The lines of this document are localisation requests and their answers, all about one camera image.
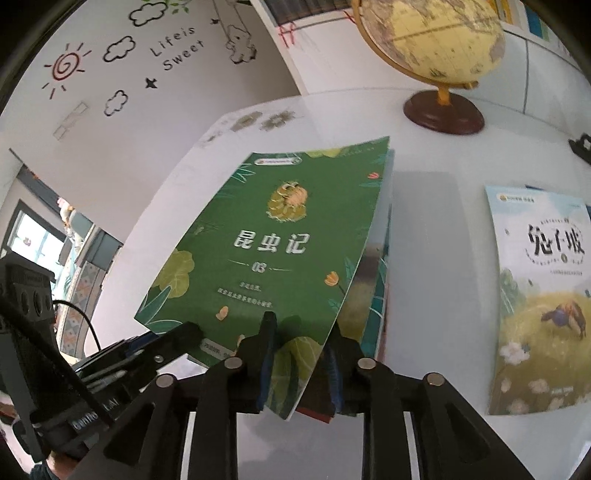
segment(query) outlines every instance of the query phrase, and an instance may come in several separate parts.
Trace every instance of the silver screw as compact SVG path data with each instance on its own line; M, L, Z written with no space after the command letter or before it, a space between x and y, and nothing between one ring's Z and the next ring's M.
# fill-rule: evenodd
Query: silver screw
M237 356L231 356L230 358L226 358L223 364L224 367L230 370L234 370L242 366L242 360L240 360L240 358L238 358Z
M174 383L174 377L170 374L160 375L156 379L156 385L160 388L168 388Z
M360 358L357 360L357 365L359 365L359 368L362 368L363 370L371 370L372 368L375 368L375 360L368 357Z
M445 377L442 374L432 373L427 375L427 383L434 387L441 387L445 383Z

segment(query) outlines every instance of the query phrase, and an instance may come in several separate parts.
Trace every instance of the yellow globe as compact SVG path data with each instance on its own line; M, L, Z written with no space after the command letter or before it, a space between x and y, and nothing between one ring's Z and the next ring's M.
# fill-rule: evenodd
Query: yellow globe
M431 82L474 82L505 54L486 0L363 0L363 26L391 60Z

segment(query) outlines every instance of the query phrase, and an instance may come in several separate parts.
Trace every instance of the brown globe base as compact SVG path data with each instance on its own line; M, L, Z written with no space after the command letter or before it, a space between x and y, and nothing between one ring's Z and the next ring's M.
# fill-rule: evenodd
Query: brown globe base
M451 105L437 102L437 90L415 93L404 104L404 115L421 127L444 134L470 135L484 128L484 117L467 98L450 93Z

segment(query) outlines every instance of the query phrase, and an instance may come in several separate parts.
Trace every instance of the red sun decal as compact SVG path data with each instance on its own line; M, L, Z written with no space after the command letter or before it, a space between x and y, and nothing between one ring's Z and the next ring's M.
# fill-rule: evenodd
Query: red sun decal
M86 53L81 53L81 49L84 46L84 42L82 42L76 51L69 51L70 44L66 44L66 51L62 53L55 62L51 64L44 65L45 68L51 69L51 78L53 82L63 82L64 80L70 78L76 72L84 73L85 70L80 68L82 60L86 57L92 50L87 51ZM45 85L41 87L41 89L45 89L49 86L52 82L47 82ZM61 89L65 92L66 86L59 85ZM52 100L53 96L55 95L57 90L57 85L53 84L51 87L51 93L49 94L49 100Z

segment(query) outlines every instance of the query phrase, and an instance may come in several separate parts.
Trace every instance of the white table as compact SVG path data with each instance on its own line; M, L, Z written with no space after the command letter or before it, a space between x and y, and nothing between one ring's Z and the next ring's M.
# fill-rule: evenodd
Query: white table
M471 137L422 129L402 114L407 90L288 98L224 116L179 162L140 217L108 274L93 316L104 345L145 331L133 316L160 267L218 188L251 152L318 150L390 135L396 150L386 363L414 377L444 374L484 414L498 331L498 264L484 185L534 184L591 201L591 168L553 127L477 102L487 126ZM229 128L263 112L256 125ZM270 113L293 111L264 131ZM205 142L218 135L211 142ZM87 353L94 350L92 339ZM200 367L177 362L180 375ZM489 424L537 479L562 479L585 440L591 404L491 417ZM241 480L360 478L362 420L330 426L264 412L238 426Z

